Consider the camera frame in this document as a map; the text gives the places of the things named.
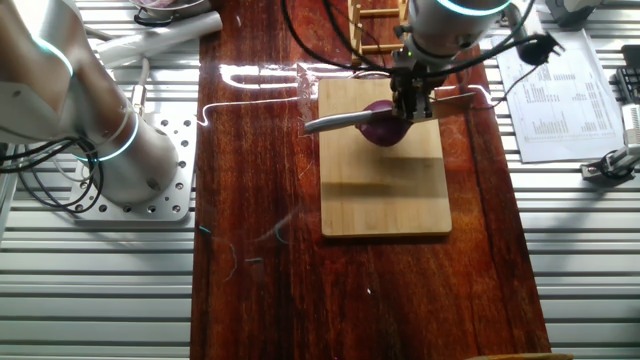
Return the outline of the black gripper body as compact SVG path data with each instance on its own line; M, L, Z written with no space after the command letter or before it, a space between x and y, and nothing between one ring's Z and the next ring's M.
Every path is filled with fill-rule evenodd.
M400 67L391 74L391 91L394 100L415 99L417 93L429 93L440 85L439 77L427 77L430 68L422 64Z

